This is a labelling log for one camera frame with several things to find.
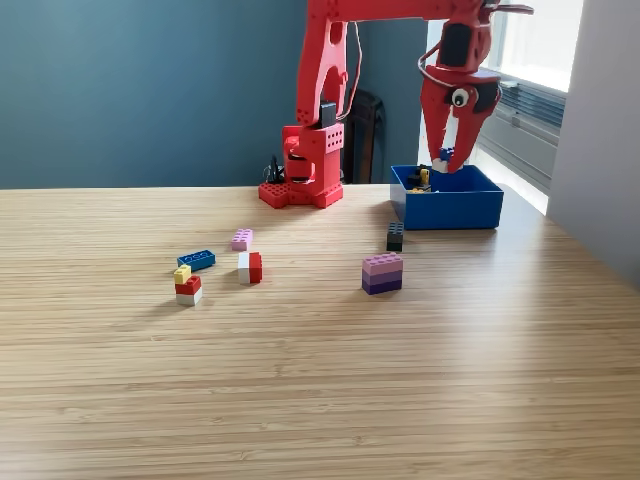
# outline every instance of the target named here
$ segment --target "robotic arm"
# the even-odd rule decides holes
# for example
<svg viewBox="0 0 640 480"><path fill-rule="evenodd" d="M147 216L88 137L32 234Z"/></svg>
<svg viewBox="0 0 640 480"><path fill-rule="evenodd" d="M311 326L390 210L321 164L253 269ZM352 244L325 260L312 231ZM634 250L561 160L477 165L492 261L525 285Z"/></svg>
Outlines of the robotic arm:
<svg viewBox="0 0 640 480"><path fill-rule="evenodd" d="M340 150L359 77L345 110L349 22L396 18L447 20L440 43L424 55L421 101L435 170L454 173L471 154L482 124L501 96L500 79L478 71L491 47L491 15L532 14L501 0L308 0L307 33L298 74L298 126L283 130L285 183L260 186L275 208L313 204L326 208L342 198ZM425 61L438 51L435 65ZM453 156L440 159L449 115L458 119Z"/></svg>

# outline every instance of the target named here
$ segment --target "yellow lego brick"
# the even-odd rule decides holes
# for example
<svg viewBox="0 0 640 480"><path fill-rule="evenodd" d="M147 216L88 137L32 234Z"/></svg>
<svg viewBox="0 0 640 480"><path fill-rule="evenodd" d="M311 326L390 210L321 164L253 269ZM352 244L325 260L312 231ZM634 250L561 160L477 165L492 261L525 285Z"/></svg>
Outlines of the yellow lego brick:
<svg viewBox="0 0 640 480"><path fill-rule="evenodd" d="M191 266L182 265L178 270L173 272L173 280L176 285L184 285L191 278Z"/></svg>
<svg viewBox="0 0 640 480"><path fill-rule="evenodd" d="M429 170L427 170L426 168L420 170L420 181L422 182L422 185L429 185L429 181L431 179L429 178Z"/></svg>

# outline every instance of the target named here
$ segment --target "wire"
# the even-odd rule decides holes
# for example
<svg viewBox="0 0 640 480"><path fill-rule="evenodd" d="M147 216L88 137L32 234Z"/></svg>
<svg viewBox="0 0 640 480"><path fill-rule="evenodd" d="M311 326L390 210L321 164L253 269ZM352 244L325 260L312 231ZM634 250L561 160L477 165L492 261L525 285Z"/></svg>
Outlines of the wire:
<svg viewBox="0 0 640 480"><path fill-rule="evenodd" d="M418 60L418 70L420 70L420 72L432 82L437 83L438 85L441 85L446 88L453 88L454 85L443 82L442 80L438 80L434 76L427 73L427 69L424 66L424 63L429 59L429 57L431 57L431 55L436 53L438 50L440 50L440 42L438 42L435 45L435 47L433 47L431 50L429 50L427 53L425 53L423 56L420 57L420 59Z"/></svg>
<svg viewBox="0 0 640 480"><path fill-rule="evenodd" d="M358 66L356 67L356 78L353 81L353 88L351 89L351 94L349 95L349 103L347 106L347 110L339 115L336 120L342 121L349 116L351 113L351 107L353 106L353 99L356 96L356 90L358 89L358 82L360 82L360 68L362 67L362 45L360 44L360 31L358 30L358 23L353 22L353 26L356 28L356 41L358 42Z"/></svg>

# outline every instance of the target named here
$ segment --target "blue plastic box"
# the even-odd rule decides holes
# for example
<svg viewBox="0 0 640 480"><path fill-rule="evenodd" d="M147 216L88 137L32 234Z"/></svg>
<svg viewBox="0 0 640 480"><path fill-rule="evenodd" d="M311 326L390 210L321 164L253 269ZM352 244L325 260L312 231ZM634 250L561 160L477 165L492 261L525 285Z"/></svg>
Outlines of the blue plastic box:
<svg viewBox="0 0 640 480"><path fill-rule="evenodd" d="M481 229L500 224L504 192L477 167L465 166L454 174L431 171L432 193L408 191L413 187L407 178L415 170L415 165L391 167L391 201L405 229Z"/></svg>

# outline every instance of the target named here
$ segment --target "blue wall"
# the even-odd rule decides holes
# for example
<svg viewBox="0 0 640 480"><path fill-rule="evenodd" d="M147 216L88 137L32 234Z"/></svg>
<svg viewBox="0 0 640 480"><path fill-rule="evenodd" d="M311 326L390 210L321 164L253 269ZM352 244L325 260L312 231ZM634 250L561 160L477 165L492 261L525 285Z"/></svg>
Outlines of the blue wall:
<svg viewBox="0 0 640 480"><path fill-rule="evenodd" d="M0 0L0 188L257 184L302 0Z"/></svg>
<svg viewBox="0 0 640 480"><path fill-rule="evenodd" d="M392 165L418 161L422 75L417 63L426 51L427 23L419 19L363 23L362 88L384 103L386 129L376 149L374 182L388 182Z"/></svg>

